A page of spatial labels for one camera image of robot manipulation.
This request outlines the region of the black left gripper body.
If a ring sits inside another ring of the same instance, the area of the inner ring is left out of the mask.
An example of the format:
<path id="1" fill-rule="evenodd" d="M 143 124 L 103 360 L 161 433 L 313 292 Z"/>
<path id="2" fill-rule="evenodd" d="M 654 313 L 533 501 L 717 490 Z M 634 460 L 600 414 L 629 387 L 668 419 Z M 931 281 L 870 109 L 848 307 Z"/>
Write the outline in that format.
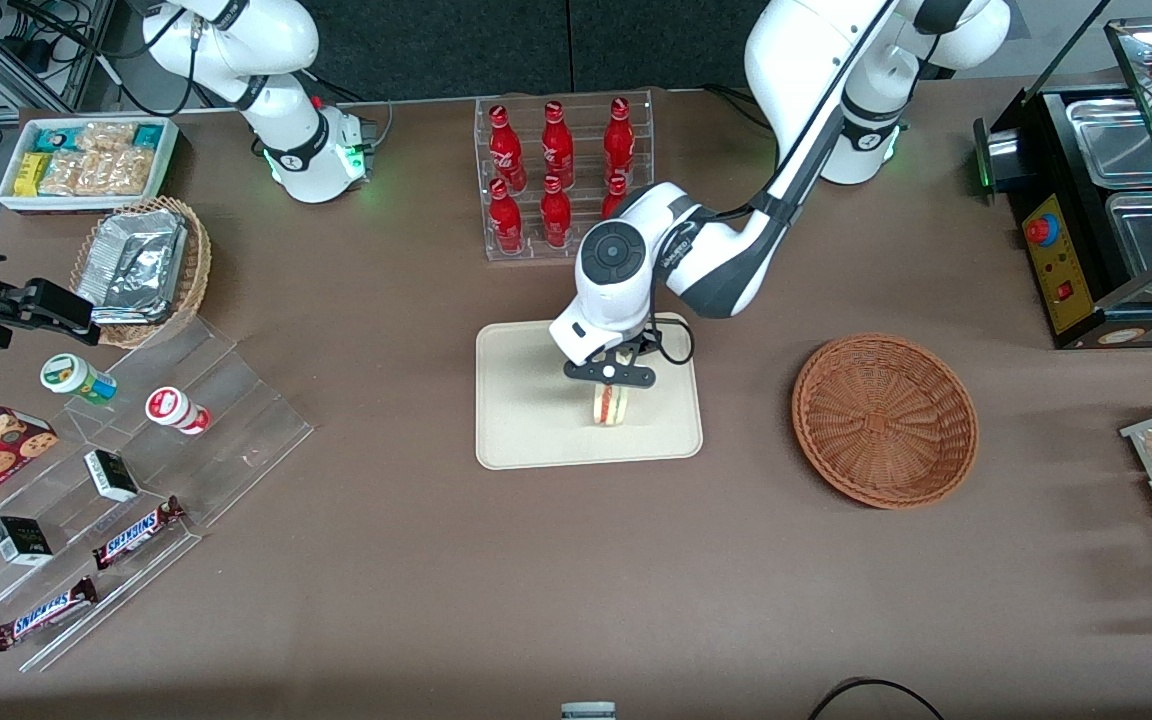
<path id="1" fill-rule="evenodd" d="M 573 381 L 602 382 L 604 386 L 623 386 L 630 388 L 652 388 L 657 382 L 657 373 L 647 365 L 639 363 L 641 356 L 659 353 L 662 342 L 659 338 L 632 338 L 602 351 L 591 354 L 584 363 L 564 361 L 563 374 Z"/>

